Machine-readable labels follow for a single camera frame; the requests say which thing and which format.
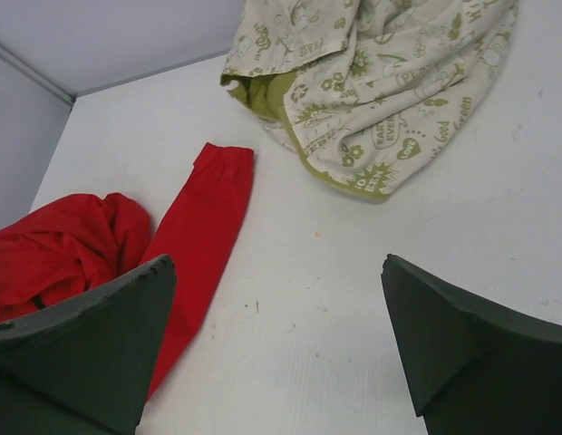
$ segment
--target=printed fabric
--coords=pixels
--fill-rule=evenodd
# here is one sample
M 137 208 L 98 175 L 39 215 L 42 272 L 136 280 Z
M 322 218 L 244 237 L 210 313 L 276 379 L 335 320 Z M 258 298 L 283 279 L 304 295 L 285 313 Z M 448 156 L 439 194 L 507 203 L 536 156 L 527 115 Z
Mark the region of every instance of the printed fabric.
M 318 179 L 384 200 L 497 77 L 518 0 L 246 0 L 222 85 Z

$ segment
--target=white table surface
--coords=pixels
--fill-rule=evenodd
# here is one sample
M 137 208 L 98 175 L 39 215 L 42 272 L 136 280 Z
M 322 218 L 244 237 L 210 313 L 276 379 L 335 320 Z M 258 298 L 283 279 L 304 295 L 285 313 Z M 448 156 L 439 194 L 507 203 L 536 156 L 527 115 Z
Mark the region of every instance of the white table surface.
M 219 88 L 223 62 L 80 98 L 34 203 L 120 191 L 158 222 L 206 141 L 257 152 L 205 325 L 139 435 L 424 435 L 383 299 L 388 253 L 562 324 L 562 0 L 522 2 L 491 94 L 383 205 L 310 177 Z

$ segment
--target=fabric fold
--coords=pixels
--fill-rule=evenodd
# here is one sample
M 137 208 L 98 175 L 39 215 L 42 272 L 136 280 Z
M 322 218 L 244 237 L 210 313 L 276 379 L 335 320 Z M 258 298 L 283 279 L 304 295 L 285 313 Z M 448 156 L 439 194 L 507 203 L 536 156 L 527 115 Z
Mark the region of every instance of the fabric fold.
M 387 199 L 495 80 L 518 0 L 247 0 L 221 84 L 325 183 Z
M 120 193 L 73 194 L 0 230 L 0 322 L 57 304 L 136 267 L 144 208 Z

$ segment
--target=green print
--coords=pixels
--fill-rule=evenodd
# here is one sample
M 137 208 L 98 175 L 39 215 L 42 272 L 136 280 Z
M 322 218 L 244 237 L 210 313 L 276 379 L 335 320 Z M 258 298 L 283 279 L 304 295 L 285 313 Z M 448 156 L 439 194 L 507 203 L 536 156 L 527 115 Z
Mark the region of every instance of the green print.
M 357 10 L 357 30 L 358 32 L 370 32 L 375 22 L 375 8 L 373 0 L 362 0 Z
M 428 40 L 437 38 L 441 43 L 443 43 L 444 39 L 442 38 L 442 36 L 445 32 L 446 26 L 428 23 L 418 31 L 418 34 L 420 35 L 419 40 L 420 42 L 422 42 L 423 39 Z
M 223 71 L 223 75 L 239 75 L 239 70 L 237 68 L 229 66 L 225 68 L 225 71 Z
M 321 83 L 321 89 L 323 89 L 324 91 L 331 91 L 333 87 L 334 87 L 334 81 L 332 79 L 325 79 Z
M 258 61 L 261 58 L 261 53 L 271 48 L 271 40 L 269 39 L 269 29 L 265 25 L 255 24 L 254 28 L 258 34 L 258 38 L 255 41 L 258 47 L 255 60 Z
M 462 14 L 458 13 L 452 20 L 452 28 L 448 32 L 448 37 L 451 41 L 456 41 L 460 36 L 460 27 L 462 26 Z
M 386 45 L 387 43 L 389 43 L 393 37 L 396 35 L 396 33 L 391 33 L 391 34 L 383 34 L 382 36 L 376 36 L 375 38 L 373 38 L 375 40 L 375 42 L 378 45 Z
M 299 86 L 296 86 L 293 92 L 291 92 L 291 101 L 298 102 L 303 97 L 305 97 L 307 91 L 309 91 L 309 88 L 307 88 L 307 86 L 305 86 L 304 84 L 300 84 Z
M 329 175 L 329 172 L 327 172 L 326 170 L 323 171 L 323 172 L 322 172 L 321 174 L 319 174 L 319 175 L 320 175 L 321 179 L 324 179 L 324 180 L 326 180 L 326 181 L 328 181 L 328 180 L 333 180 L 333 179 L 332 179 L 332 176 Z
M 377 97 L 375 97 L 372 102 L 375 102 L 379 105 L 382 105 L 384 102 L 384 99 L 386 98 L 386 94 L 385 93 L 381 93 L 380 95 L 378 95 Z
M 484 8 L 486 9 L 489 6 L 494 5 L 495 3 L 498 3 L 499 0 L 490 0 L 489 2 L 484 2 L 482 5 L 484 6 Z
M 349 102 L 344 101 L 344 98 L 337 98 L 329 103 L 332 111 L 343 112 L 345 109 L 353 107 Z
M 403 57 L 394 56 L 393 54 L 378 54 L 377 56 L 386 63 L 382 69 L 384 77 L 392 77 L 396 69 L 401 67 L 401 63 L 407 62 Z
M 482 61 L 489 67 L 489 78 L 493 79 L 499 70 L 502 58 L 509 48 L 510 33 L 497 34 L 482 55 Z
M 442 143 L 447 142 L 451 135 L 450 125 L 449 121 L 438 121 L 438 136 L 434 136 L 434 139 Z
M 299 56 L 305 57 L 308 54 L 314 54 L 315 52 L 321 50 L 323 46 L 324 46 L 323 39 L 320 39 L 319 41 L 316 41 L 314 43 L 308 43 L 302 46 L 301 48 L 299 48 Z
M 452 78 L 452 80 L 454 80 L 457 75 L 464 75 L 466 73 L 466 71 L 464 70 L 465 63 L 466 62 L 454 64 L 454 77 Z
M 293 52 L 293 46 L 296 43 L 296 35 L 287 30 L 288 25 L 286 17 L 283 14 L 275 15 L 275 29 L 277 30 L 278 37 L 275 40 L 275 45 L 283 45 L 285 48 L 285 56 Z
M 370 62 L 370 56 L 364 49 L 358 49 L 355 51 L 354 61 L 352 62 L 351 71 L 353 77 L 362 77 L 368 74 L 372 63 Z
M 337 136 L 337 133 L 341 130 L 344 130 L 344 127 L 342 127 L 341 125 L 338 127 L 333 127 L 327 133 L 322 134 L 321 136 L 312 140 L 304 147 L 304 154 L 307 157 L 311 156 L 314 152 L 322 148 L 329 140 L 332 140 L 335 136 Z
M 480 3 L 475 3 L 469 6 L 470 10 L 466 13 L 469 18 L 469 24 L 474 23 L 482 17 L 482 12 L 480 11 Z
M 444 100 L 443 98 L 436 98 L 436 99 L 428 99 L 424 100 L 421 105 L 418 106 L 418 111 L 424 115 L 424 118 L 428 118 L 429 116 L 436 113 L 434 108 L 442 107 L 448 104 L 448 100 Z
M 399 114 L 374 124 L 371 128 L 373 146 L 377 150 L 387 150 L 398 142 L 402 129 L 407 127 L 408 122 Z
M 354 188 L 368 193 L 380 192 L 385 194 L 385 190 L 389 188 L 389 183 L 394 181 L 392 165 L 387 161 L 380 164 L 373 163 L 368 169 L 363 172 L 358 172 L 354 175 L 354 179 L 348 180 L 347 184 Z
M 402 151 L 397 154 L 398 160 L 407 160 L 420 154 L 422 150 L 420 149 L 420 143 L 413 138 L 406 138 L 402 142 Z
M 342 165 L 345 168 L 351 168 L 355 161 L 363 156 L 362 145 L 353 145 L 351 148 L 348 148 L 347 145 L 343 143 L 341 149 L 345 153 L 342 157 Z
M 339 20 L 335 20 L 334 29 L 343 29 L 345 27 L 345 18 L 340 18 Z
M 253 45 L 253 40 L 246 35 L 241 35 L 238 38 L 237 44 L 233 48 L 233 53 L 237 54 L 239 57 L 243 57 L 247 54 L 248 49 Z
M 412 50 L 414 57 L 423 57 L 426 54 L 426 45 L 423 43 L 418 43 Z
M 336 111 L 332 110 L 332 108 L 325 103 L 317 104 L 313 102 L 299 113 L 296 124 L 303 123 L 306 128 L 315 127 L 324 120 L 334 116 L 336 113 Z
M 342 94 L 340 95 L 340 98 L 342 99 L 348 97 L 357 97 L 357 92 L 355 91 L 355 89 L 348 89 L 347 91 L 343 91 Z
M 469 118 L 470 111 L 472 110 L 472 99 L 471 97 L 463 97 L 460 102 L 460 119 L 458 125 L 454 123 L 454 128 L 456 130 L 464 123 L 465 120 Z
M 393 19 L 393 25 L 400 29 L 404 27 L 410 18 L 416 13 L 418 7 L 426 4 L 429 0 L 409 0 L 409 1 L 402 1 L 402 7 L 399 7 L 399 10 L 402 10 L 398 16 Z
M 477 39 L 477 42 L 474 45 L 474 49 L 477 52 L 477 57 L 479 57 L 484 52 L 484 36 L 481 36 Z
M 259 67 L 256 67 L 256 68 L 253 68 L 251 71 L 249 71 L 248 75 L 249 75 L 249 77 L 253 77 L 255 75 L 260 75 L 262 73 L 263 73 L 263 69 L 259 68 Z
M 291 24 L 298 32 L 319 20 L 318 0 L 299 0 L 291 11 Z
M 448 100 L 444 100 L 443 98 L 437 98 L 424 101 L 424 105 L 428 107 L 442 107 L 448 104 Z
M 405 10 L 412 7 L 412 0 L 390 0 L 390 3 L 392 3 L 396 9 Z

